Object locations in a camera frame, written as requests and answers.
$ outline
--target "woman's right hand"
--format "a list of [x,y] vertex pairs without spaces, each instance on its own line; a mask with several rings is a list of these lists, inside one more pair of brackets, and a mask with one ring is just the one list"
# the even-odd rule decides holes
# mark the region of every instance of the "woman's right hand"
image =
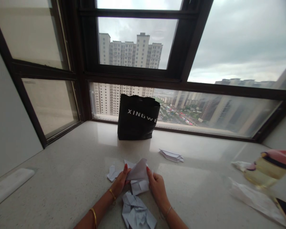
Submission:
[[162,214],[166,215],[171,204],[166,195],[163,177],[157,173],[152,173],[148,167],[146,167],[146,171],[149,179],[149,187],[152,190],[153,197],[155,198]]

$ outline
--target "pink bottle cap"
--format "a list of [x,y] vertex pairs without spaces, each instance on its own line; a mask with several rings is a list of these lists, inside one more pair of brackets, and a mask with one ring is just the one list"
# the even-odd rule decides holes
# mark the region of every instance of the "pink bottle cap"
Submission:
[[286,150],[270,149],[266,152],[272,159],[286,165]]

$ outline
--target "bangle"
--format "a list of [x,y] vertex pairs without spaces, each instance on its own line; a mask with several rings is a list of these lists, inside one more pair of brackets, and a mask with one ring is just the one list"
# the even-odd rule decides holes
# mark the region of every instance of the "bangle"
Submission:
[[114,194],[113,194],[113,192],[112,192],[112,189],[109,189],[109,192],[112,194],[112,196],[113,196],[113,204],[112,205],[115,205],[115,200],[117,199],[115,196],[114,196]]
[[167,213],[166,213],[166,215],[165,215],[165,218],[168,216],[168,214],[169,214],[169,212],[170,212],[171,209],[172,209],[172,206],[170,206],[170,208],[168,209],[168,211],[167,211]]
[[93,208],[90,208],[90,210],[93,212],[93,215],[94,215],[94,228],[96,229],[96,214],[95,214],[95,211],[94,211],[94,209]]

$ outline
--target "woman's left hand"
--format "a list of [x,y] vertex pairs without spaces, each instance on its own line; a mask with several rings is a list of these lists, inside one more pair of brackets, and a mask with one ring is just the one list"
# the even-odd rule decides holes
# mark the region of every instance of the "woman's left hand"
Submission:
[[118,177],[115,179],[114,183],[111,185],[111,190],[114,194],[114,196],[117,198],[123,188],[124,185],[129,184],[130,181],[125,181],[127,174],[131,171],[130,168],[128,168],[127,164],[125,164],[124,166],[124,170],[122,172],[120,172],[120,174],[118,175]]

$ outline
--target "silver bracelet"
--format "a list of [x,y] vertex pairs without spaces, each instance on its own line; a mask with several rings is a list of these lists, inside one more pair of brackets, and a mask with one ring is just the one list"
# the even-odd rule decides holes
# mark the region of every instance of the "silver bracelet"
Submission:
[[166,215],[165,215],[165,218],[168,216],[168,214],[169,214],[169,211],[172,209],[172,206],[170,206],[170,208],[168,209],[168,211],[167,211],[167,213],[166,213]]

